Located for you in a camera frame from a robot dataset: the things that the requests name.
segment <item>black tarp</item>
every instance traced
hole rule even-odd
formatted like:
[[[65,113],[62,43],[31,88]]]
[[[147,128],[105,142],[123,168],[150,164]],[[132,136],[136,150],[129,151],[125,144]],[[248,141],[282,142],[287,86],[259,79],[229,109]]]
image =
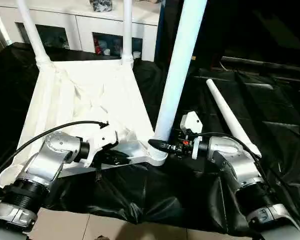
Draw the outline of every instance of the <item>black tarp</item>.
[[[47,48],[47,53],[53,61],[102,59],[92,53],[56,48]],[[0,164],[17,146],[38,73],[27,45],[15,43],[0,53]],[[137,61],[134,74],[155,126],[166,72],[154,63]],[[196,111],[205,132],[230,133],[206,86],[207,78],[214,79],[259,147],[271,186],[300,222],[300,82],[239,72],[190,74],[175,129],[183,114]],[[136,224],[147,221],[235,236],[252,234],[226,181],[203,158],[194,161],[170,156],[161,167],[141,163],[108,169],[97,183],[94,173],[61,178],[45,207]]]

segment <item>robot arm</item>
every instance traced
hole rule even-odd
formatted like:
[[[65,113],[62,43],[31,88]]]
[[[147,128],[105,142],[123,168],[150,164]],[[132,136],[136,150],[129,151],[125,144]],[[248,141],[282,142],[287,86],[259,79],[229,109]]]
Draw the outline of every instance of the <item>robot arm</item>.
[[[233,191],[240,212],[249,226],[265,240],[300,240],[300,227],[277,199],[256,166],[255,157],[230,137],[210,136],[190,139],[202,124],[195,112],[184,115],[180,128],[184,137],[176,145],[150,139],[149,144],[167,153],[206,157],[223,173]]]
[[[0,240],[26,240],[37,213],[65,163],[86,159],[90,145],[82,138],[53,132],[33,155],[15,182],[4,188],[0,202]]]

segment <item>black cable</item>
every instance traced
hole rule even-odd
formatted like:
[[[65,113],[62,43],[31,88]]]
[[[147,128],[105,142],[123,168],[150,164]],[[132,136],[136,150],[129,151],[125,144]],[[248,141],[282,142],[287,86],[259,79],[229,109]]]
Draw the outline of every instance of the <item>black cable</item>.
[[[56,127],[51,128],[47,131],[44,131],[43,133],[39,134],[38,136],[35,136],[34,138],[32,138],[29,141],[27,141],[26,143],[24,143],[10,157],[8,157],[4,161],[4,163],[0,166],[0,172],[6,166],[6,164],[9,163],[9,161],[11,161],[17,154],[19,154],[23,149],[25,149],[28,145],[32,144],[34,141],[42,138],[43,136],[45,136],[47,134],[50,134],[50,133],[54,132],[56,130],[63,129],[65,127],[69,127],[69,126],[72,126],[72,125],[78,125],[78,124],[98,124],[101,129],[109,125],[108,123],[103,123],[103,122],[100,122],[100,121],[90,121],[90,120],[87,120],[87,121],[73,121],[73,122],[69,122],[69,123],[66,123],[66,124],[63,124],[63,125],[60,125],[60,126],[56,126]]]
[[[269,182],[267,181],[267,178],[266,178],[266,174],[265,174],[265,171],[263,170],[262,166],[260,165],[260,158],[258,156],[256,156],[251,150],[250,148],[244,144],[241,140],[239,140],[238,138],[236,138],[235,136],[232,136],[230,134],[227,134],[227,133],[223,133],[223,132],[202,132],[202,133],[199,133],[199,134],[194,134],[194,135],[190,135],[190,137],[199,137],[199,136],[215,136],[215,137],[227,137],[227,138],[230,138],[230,139],[233,139],[235,140],[237,143],[239,143],[240,145],[242,145],[243,149],[245,151],[247,151],[251,157],[253,158],[254,160],[254,163],[256,165],[256,167],[258,168],[258,170],[260,171],[261,175],[264,177],[264,180],[268,183],[268,185],[270,186]]]

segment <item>cabinet door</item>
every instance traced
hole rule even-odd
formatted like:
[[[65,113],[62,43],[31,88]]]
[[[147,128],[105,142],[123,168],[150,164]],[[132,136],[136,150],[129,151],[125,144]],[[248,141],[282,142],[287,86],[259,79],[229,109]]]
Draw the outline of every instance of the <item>cabinet door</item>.
[[[76,17],[70,14],[30,10],[43,45],[81,50]],[[30,43],[17,8],[1,7],[0,16],[12,42]]]
[[[122,21],[85,16],[76,16],[76,20],[83,51],[103,54],[106,48],[110,55],[119,55],[124,32]],[[141,52],[142,60],[154,61],[157,30],[154,25],[132,23],[132,51]]]

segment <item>black fabric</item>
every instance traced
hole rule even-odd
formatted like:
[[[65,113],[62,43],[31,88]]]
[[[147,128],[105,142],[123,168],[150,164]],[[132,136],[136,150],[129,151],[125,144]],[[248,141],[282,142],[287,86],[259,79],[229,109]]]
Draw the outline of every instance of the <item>black fabric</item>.
[[[92,53],[64,49],[47,48],[47,53],[53,61],[100,59]],[[154,127],[166,72],[154,63],[137,61],[134,74]],[[17,146],[37,76],[35,58],[28,46],[14,44],[0,53],[0,164]],[[279,200],[300,222],[300,83],[238,72],[189,75],[172,140],[182,115],[189,111],[197,112],[205,132],[230,134],[206,86],[207,78],[214,79],[259,147],[267,179]],[[141,163],[108,169],[97,183],[94,173],[61,178],[45,207],[136,224],[147,221],[235,236],[253,234],[227,181],[203,158],[194,161],[170,156],[161,167]]]

